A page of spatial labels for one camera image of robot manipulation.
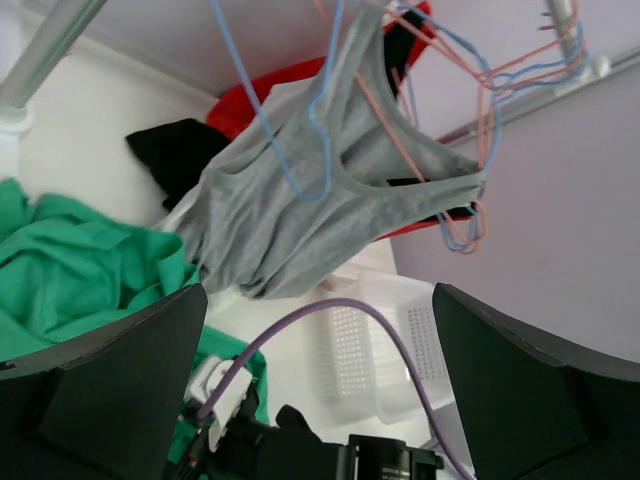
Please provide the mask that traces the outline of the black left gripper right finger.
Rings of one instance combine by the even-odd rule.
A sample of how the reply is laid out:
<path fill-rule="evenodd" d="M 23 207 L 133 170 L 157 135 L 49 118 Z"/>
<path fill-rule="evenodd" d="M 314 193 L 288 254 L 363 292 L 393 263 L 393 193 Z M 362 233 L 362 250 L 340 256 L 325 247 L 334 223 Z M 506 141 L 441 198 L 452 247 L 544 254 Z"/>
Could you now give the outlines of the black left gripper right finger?
<path fill-rule="evenodd" d="M 439 283 L 439 341 L 479 479 L 636 479 L 639 366 Z"/>

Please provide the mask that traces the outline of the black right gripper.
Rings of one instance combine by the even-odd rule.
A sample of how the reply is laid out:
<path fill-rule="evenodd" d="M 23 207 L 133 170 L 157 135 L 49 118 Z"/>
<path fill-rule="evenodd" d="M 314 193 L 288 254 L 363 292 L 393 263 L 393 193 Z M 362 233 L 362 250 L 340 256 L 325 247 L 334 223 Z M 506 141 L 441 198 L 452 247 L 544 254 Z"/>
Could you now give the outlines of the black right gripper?
<path fill-rule="evenodd" d="M 322 441 L 286 405 L 278 424 L 255 418 L 253 384 L 228 387 L 189 447 L 189 477 L 199 479 L 348 479 L 350 449 Z"/>

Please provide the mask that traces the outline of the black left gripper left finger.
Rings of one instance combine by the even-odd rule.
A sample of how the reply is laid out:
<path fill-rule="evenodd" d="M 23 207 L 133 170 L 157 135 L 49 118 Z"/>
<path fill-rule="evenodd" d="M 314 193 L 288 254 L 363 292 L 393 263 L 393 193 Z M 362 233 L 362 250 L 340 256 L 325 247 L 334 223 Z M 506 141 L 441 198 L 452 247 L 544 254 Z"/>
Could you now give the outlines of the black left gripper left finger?
<path fill-rule="evenodd" d="M 191 285 L 2 362 L 2 478 L 161 478 L 206 309 Z"/>

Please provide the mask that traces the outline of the green tank top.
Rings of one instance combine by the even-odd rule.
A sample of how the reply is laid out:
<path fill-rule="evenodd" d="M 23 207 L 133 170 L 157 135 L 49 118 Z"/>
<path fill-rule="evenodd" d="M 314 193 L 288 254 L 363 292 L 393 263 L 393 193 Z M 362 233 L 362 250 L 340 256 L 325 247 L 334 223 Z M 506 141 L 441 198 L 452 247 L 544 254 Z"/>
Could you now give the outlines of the green tank top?
<path fill-rule="evenodd" d="M 1 364 L 63 343 L 199 284 L 173 234 L 120 224 L 80 202 L 46 195 L 31 203 L 20 184 L 1 185 Z M 201 430 L 198 409 L 241 343 L 205 323 L 165 466 L 176 471 Z M 255 355 L 230 387 L 265 395 Z"/>

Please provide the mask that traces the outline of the grey tank top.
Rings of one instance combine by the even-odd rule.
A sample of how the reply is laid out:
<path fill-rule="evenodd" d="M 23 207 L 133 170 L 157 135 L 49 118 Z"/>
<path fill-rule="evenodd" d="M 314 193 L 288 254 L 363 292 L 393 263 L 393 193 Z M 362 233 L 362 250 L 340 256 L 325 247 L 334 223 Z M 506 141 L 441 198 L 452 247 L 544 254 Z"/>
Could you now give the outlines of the grey tank top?
<path fill-rule="evenodd" d="M 273 92 L 272 136 L 252 126 L 204 169 L 195 188 L 208 198 L 177 233 L 207 292 L 302 295 L 380 237 L 479 197 L 474 160 L 412 135 L 421 183 L 374 118 L 356 66 L 400 111 L 370 7 L 360 5 L 327 72 Z"/>

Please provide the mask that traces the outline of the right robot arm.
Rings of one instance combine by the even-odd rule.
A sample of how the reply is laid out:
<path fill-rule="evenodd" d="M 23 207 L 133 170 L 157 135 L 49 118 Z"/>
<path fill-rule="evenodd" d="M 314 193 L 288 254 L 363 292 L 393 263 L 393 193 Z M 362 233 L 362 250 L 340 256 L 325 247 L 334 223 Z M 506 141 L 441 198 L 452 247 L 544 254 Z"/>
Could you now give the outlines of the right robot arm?
<path fill-rule="evenodd" d="M 284 406 L 259 422 L 257 391 L 244 387 L 228 419 L 215 408 L 261 345 L 319 301 L 277 321 L 235 357 L 199 409 L 198 434 L 180 479 L 432 479 L 453 466 L 466 479 L 635 479 L 639 475 L 639 367 L 505 315 L 438 284 L 432 305 L 472 467 L 448 446 L 353 435 L 322 441 Z"/>

